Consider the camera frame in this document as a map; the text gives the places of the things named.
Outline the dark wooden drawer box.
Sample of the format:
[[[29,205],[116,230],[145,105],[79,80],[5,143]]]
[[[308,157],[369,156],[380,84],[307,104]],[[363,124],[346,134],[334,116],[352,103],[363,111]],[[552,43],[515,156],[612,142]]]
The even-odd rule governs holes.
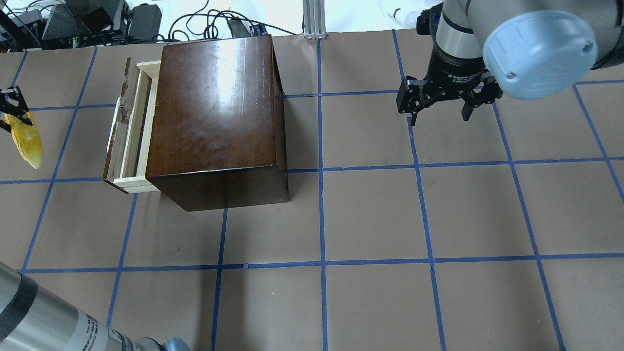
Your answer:
[[[163,48],[146,178],[188,212],[289,201],[272,36]]]

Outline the black power adapter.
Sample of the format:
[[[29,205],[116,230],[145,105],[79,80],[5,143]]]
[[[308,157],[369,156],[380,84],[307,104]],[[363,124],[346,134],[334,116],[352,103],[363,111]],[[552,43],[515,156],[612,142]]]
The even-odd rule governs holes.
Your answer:
[[[247,38],[252,37],[250,30],[241,18],[231,17],[227,19],[228,29],[232,35],[232,38]]]

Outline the yellow toy corn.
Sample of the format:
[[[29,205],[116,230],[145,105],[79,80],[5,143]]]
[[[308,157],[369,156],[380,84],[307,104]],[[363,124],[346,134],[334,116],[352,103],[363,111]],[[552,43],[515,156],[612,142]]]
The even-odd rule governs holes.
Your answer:
[[[18,152],[34,169],[39,169],[42,166],[44,153],[42,142],[33,113],[29,111],[26,116],[33,123],[31,126],[11,114],[4,113],[4,119],[11,127],[11,135]]]

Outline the aluminium frame post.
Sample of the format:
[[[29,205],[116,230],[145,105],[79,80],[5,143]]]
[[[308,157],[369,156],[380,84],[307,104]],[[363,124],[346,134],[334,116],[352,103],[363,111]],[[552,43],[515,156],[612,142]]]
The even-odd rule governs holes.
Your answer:
[[[303,0],[303,36],[307,40],[327,37],[325,25],[325,0]]]

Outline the wooden drawer with white handle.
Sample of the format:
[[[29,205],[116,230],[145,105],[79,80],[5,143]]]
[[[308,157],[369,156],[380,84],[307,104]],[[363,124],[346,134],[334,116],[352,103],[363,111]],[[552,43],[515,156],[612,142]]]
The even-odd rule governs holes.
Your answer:
[[[102,179],[127,194],[158,191],[146,176],[161,61],[127,58]]]

